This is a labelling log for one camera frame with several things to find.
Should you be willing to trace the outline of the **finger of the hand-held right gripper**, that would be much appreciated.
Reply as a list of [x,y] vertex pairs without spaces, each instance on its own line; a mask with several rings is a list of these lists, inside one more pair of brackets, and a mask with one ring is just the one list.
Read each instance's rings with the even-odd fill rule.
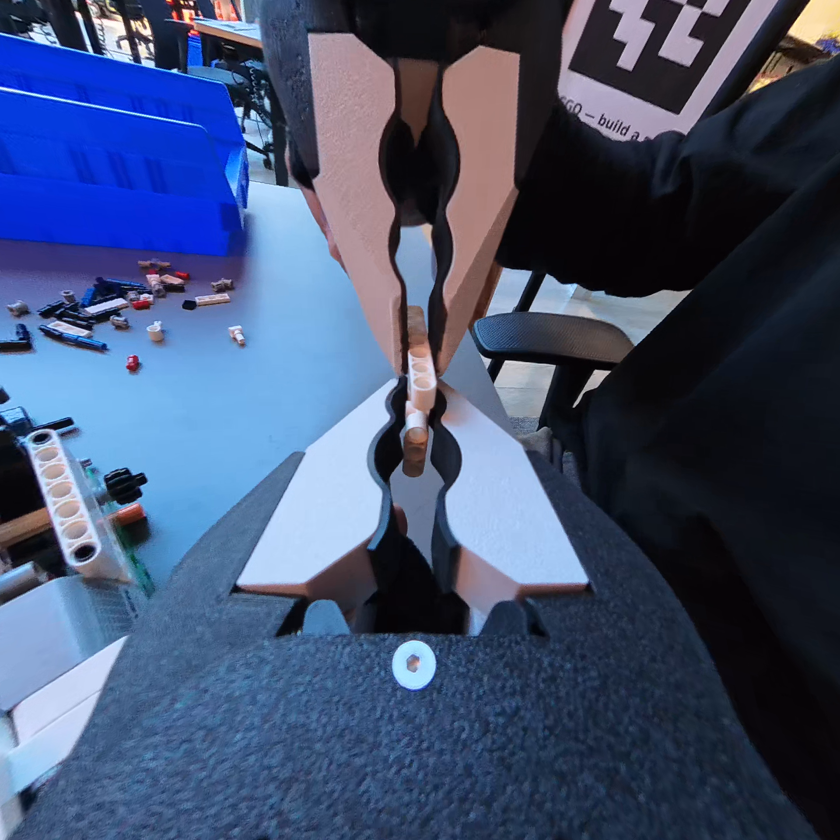
[[383,140],[396,114],[394,69],[352,34],[308,36],[318,145],[314,190],[366,320],[397,375],[406,368],[406,289],[395,265],[396,205]]
[[479,46],[440,73],[429,136],[440,174],[435,279],[427,305],[443,375],[474,316],[518,189],[519,56]]

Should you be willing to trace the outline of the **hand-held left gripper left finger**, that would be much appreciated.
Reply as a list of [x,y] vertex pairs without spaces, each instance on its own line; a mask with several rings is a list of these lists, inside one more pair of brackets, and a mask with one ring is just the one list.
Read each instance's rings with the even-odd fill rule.
[[391,478],[403,460],[403,380],[392,379],[305,451],[236,580],[261,595],[356,614],[396,574]]

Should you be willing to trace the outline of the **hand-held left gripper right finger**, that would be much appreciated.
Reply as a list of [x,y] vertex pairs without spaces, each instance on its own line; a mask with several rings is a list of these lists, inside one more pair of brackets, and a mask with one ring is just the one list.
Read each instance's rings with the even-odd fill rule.
[[441,592],[465,606],[465,633],[501,602],[585,592],[590,579],[519,441],[444,382],[431,420],[443,482],[432,566]]

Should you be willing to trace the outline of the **pile of small lego pieces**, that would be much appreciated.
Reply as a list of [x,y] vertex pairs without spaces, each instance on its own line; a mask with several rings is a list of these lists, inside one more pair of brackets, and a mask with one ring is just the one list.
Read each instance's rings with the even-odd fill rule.
[[241,258],[8,246],[3,385],[212,370],[256,344]]

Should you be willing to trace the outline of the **lego truck model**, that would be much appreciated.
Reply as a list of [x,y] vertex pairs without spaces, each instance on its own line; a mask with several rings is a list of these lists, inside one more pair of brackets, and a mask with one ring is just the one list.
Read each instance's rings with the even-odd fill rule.
[[147,479],[74,456],[2,391],[2,837],[74,749],[154,583],[134,551]]

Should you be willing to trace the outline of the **person's right hand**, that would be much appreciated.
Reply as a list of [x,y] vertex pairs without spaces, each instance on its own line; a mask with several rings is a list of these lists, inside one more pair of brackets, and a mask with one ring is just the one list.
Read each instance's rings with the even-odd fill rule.
[[340,250],[336,244],[333,231],[329,225],[329,221],[323,211],[322,205],[319,201],[318,195],[313,189],[301,184],[301,192],[304,195],[305,201],[309,207],[310,213],[319,226],[323,236],[325,237],[331,257],[341,266],[342,270],[347,273],[347,269],[343,263]]

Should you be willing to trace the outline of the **framed marker sign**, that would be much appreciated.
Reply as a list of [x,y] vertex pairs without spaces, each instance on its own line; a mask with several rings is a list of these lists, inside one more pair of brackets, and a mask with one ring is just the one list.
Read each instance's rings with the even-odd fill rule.
[[687,133],[743,95],[806,1],[573,2],[559,94],[614,140]]

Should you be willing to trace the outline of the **background desk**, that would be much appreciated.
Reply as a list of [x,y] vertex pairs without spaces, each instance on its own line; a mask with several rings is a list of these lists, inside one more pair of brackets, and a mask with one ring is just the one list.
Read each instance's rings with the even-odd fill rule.
[[258,23],[226,22],[197,17],[192,21],[192,27],[201,36],[216,38],[252,49],[263,49]]

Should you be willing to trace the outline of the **black mesh office chair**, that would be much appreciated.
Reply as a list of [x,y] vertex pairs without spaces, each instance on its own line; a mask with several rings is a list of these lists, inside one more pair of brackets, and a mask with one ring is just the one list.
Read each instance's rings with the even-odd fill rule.
[[493,381],[508,361],[553,367],[538,427],[547,427],[560,438],[574,420],[574,406],[592,374],[615,369],[634,343],[609,322],[531,311],[545,278],[543,272],[531,273],[512,311],[478,319],[470,331],[478,351],[490,360]]

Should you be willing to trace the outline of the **blue plastic bin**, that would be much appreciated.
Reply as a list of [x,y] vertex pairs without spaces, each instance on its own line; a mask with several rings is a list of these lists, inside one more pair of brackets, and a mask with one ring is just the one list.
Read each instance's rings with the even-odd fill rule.
[[245,149],[225,85],[1,35],[2,87],[202,126],[223,163]]
[[194,122],[2,89],[2,239],[233,256],[247,153]]

